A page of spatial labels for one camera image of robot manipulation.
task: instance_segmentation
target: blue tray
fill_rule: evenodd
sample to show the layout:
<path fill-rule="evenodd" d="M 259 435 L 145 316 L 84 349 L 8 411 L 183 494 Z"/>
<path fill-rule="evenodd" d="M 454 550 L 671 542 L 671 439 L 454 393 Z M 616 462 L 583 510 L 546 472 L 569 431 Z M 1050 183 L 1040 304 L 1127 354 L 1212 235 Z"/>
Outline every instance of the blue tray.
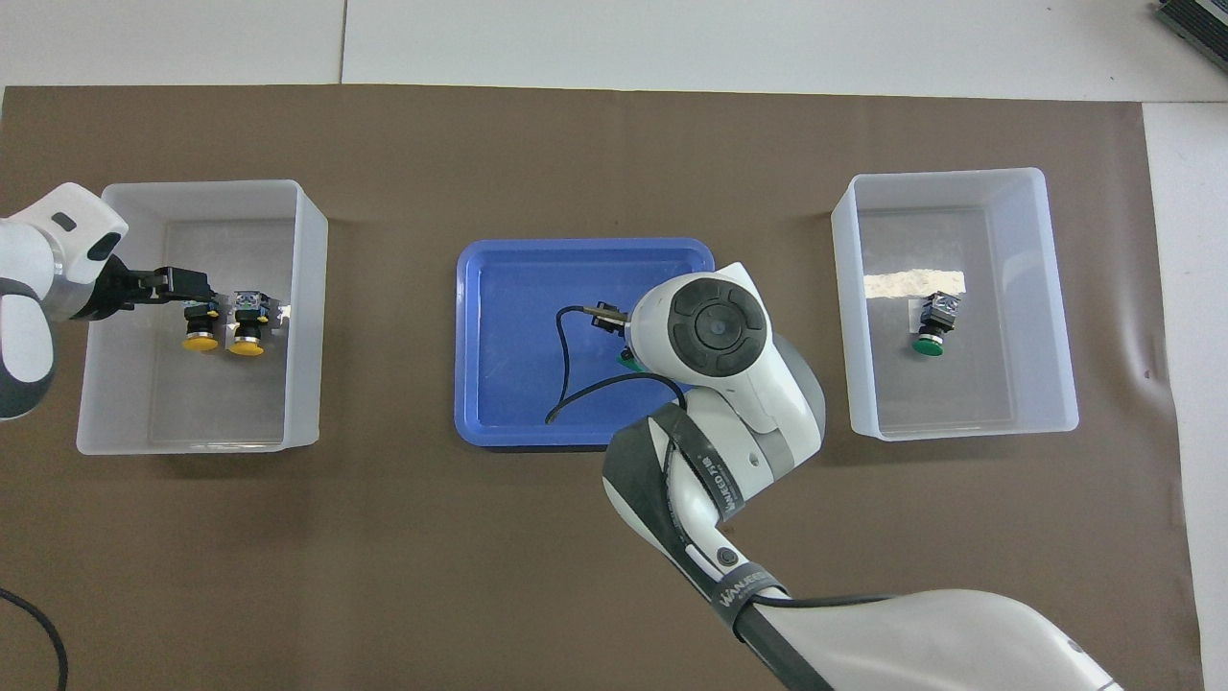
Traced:
<path fill-rule="evenodd" d="M 604 447 L 615 432 L 673 399 L 656 382 L 626 382 L 545 415 L 559 400 L 562 352 L 554 314 L 598 299 L 631 311 L 657 284 L 712 270 L 712 252 L 686 237 L 481 239 L 457 260 L 454 421 L 478 447 Z M 629 372 L 621 336 L 562 317 L 573 394 Z"/>

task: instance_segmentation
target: brown paper surface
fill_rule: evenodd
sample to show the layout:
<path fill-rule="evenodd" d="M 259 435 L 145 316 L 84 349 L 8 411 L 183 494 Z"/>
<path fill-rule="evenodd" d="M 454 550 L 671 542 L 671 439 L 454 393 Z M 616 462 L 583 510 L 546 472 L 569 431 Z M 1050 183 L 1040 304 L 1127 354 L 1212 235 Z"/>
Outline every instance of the brown paper surface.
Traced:
<path fill-rule="evenodd" d="M 860 172 L 1047 176 L 1082 422 L 849 428 L 828 214 Z M 453 88 L 10 87 L 0 216 L 55 184 L 293 178 L 329 217 L 321 441 L 86 458 L 86 328 L 0 426 L 0 585 L 79 689 L 774 689 L 609 507 L 602 455 L 452 426 L 454 268 L 484 237 L 694 236 L 742 260 L 829 401 L 729 525 L 797 596 L 973 588 L 1136 690 L 1201 689 L 1142 112 L 1131 103 Z M 124 405 L 115 401 L 117 406 Z M 0 608 L 0 687 L 48 687 Z"/>

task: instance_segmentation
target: translucent storage box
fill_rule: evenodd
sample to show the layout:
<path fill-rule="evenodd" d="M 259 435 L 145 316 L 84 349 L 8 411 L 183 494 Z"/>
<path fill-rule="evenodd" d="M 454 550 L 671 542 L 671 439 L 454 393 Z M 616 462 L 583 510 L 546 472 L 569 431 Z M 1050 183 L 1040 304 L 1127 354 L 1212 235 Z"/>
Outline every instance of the translucent storage box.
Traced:
<path fill-rule="evenodd" d="M 265 352 L 254 358 L 225 344 L 185 351 L 182 302 L 91 323 L 77 449 L 278 452 L 316 442 L 328 220 L 302 188 L 289 179 L 112 184 L 102 199 L 129 223 L 115 248 L 128 268 L 201 270 L 216 292 L 260 290 L 289 318 L 263 329 Z"/>
<path fill-rule="evenodd" d="M 855 432 L 887 442 L 1078 425 L 1044 174 L 860 174 L 831 212 Z M 944 352 L 926 296 L 960 298 Z"/>

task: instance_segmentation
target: black wire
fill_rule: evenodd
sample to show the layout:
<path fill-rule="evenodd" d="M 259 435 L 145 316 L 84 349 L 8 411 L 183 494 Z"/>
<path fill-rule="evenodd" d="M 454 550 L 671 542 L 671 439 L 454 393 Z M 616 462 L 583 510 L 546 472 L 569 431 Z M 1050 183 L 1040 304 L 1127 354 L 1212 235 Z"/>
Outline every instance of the black wire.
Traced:
<path fill-rule="evenodd" d="M 567 335 L 562 331 L 562 314 L 567 312 L 582 312 L 583 309 L 585 307 L 581 304 L 570 304 L 554 314 L 554 325 L 559 329 L 559 345 L 562 347 L 562 389 L 559 392 L 560 404 L 567 396 L 567 384 L 571 380 L 571 355 L 567 352 Z"/>
<path fill-rule="evenodd" d="M 55 631 L 55 625 L 52 623 L 52 620 L 47 619 L 47 615 L 44 615 L 43 611 L 36 608 L 32 603 L 27 603 L 4 588 L 0 588 L 0 598 L 4 598 L 14 605 L 26 610 L 29 616 L 34 617 L 34 621 L 43 627 L 43 631 L 47 632 L 47 636 L 52 639 L 52 647 L 55 648 L 55 660 L 60 666 L 60 679 L 56 682 L 55 689 L 56 691 L 64 691 L 69 684 L 69 654 L 64 650 L 64 641 L 60 639 L 60 633 Z"/>
<path fill-rule="evenodd" d="M 808 600 L 786 600 L 782 598 L 765 598 L 763 595 L 754 595 L 750 600 L 758 605 L 769 605 L 772 608 L 842 608 L 845 605 L 866 605 L 869 603 L 882 603 L 883 600 L 890 600 L 895 595 L 839 595 L 835 598 L 810 598 Z"/>
<path fill-rule="evenodd" d="M 570 406 L 571 404 L 575 404 L 576 401 L 583 399 L 585 396 L 588 396 L 593 392 L 604 389 L 612 384 L 618 384 L 620 382 L 630 382 L 634 379 L 651 379 L 653 382 L 659 382 L 664 384 L 666 387 L 669 388 L 670 392 L 674 393 L 674 396 L 678 398 L 678 406 L 684 411 L 686 410 L 686 396 L 683 394 L 683 390 L 677 384 L 674 384 L 672 379 L 650 372 L 620 374 L 618 377 L 603 379 L 597 384 L 593 384 L 592 387 L 586 387 L 585 389 L 581 389 L 580 392 L 572 394 L 571 396 L 567 396 L 567 387 L 571 383 L 571 353 L 567 351 L 567 334 L 564 333 L 562 330 L 562 314 L 567 312 L 582 312 L 582 311 L 585 311 L 585 307 L 582 304 L 569 304 L 559 309 L 554 314 L 554 325 L 559 330 L 559 347 L 562 350 L 562 389 L 559 392 L 558 405 L 555 405 L 554 409 L 550 409 L 550 412 L 546 414 L 545 416 L 545 425 L 553 423 L 554 420 L 559 417 L 559 414 L 562 411 L 562 409 Z"/>
<path fill-rule="evenodd" d="M 620 374 L 618 377 L 612 377 L 609 379 L 603 379 L 597 384 L 593 384 L 592 387 L 586 387 L 580 392 L 576 392 L 571 396 L 567 396 L 562 401 L 559 401 L 559 405 L 555 406 L 554 409 L 550 409 L 550 412 L 545 416 L 545 423 L 546 425 L 553 423 L 554 419 L 559 417 L 559 414 L 562 411 L 562 409 L 575 404 L 576 401 L 583 399 L 585 396 L 588 396 L 593 392 L 605 389 L 612 384 L 619 384 L 621 382 L 631 382 L 634 379 L 651 379 L 652 382 L 659 382 L 661 384 L 664 384 L 666 387 L 669 388 L 670 392 L 674 393 L 674 396 L 678 398 L 678 407 L 684 411 L 686 410 L 686 396 L 683 394 L 683 390 L 677 384 L 674 384 L 674 380 L 661 377 L 659 374 L 651 372 L 632 372 L 628 374 Z"/>

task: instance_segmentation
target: white robotic arm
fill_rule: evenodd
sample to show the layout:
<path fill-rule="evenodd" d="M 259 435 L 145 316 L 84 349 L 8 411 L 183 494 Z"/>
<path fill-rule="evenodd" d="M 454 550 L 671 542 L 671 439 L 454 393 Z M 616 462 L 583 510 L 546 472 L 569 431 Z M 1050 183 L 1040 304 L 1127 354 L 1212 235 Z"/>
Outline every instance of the white robotic arm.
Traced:
<path fill-rule="evenodd" d="M 65 183 L 0 218 L 0 420 L 33 410 L 50 388 L 49 319 L 69 318 L 128 223 L 90 190 Z"/>
<path fill-rule="evenodd" d="M 717 525 L 818 452 L 822 390 L 740 264 L 674 277 L 625 324 L 645 371 L 695 389 L 623 430 L 607 496 L 788 689 L 1120 691 L 1027 605 L 971 590 L 792 600 Z"/>
<path fill-rule="evenodd" d="M 49 322 L 101 319 L 138 303 L 183 299 L 184 347 L 216 345 L 201 333 L 217 317 L 208 276 L 176 266 L 130 270 L 113 254 L 126 233 L 114 209 L 71 182 L 0 218 L 0 421 L 28 414 L 50 389 Z"/>

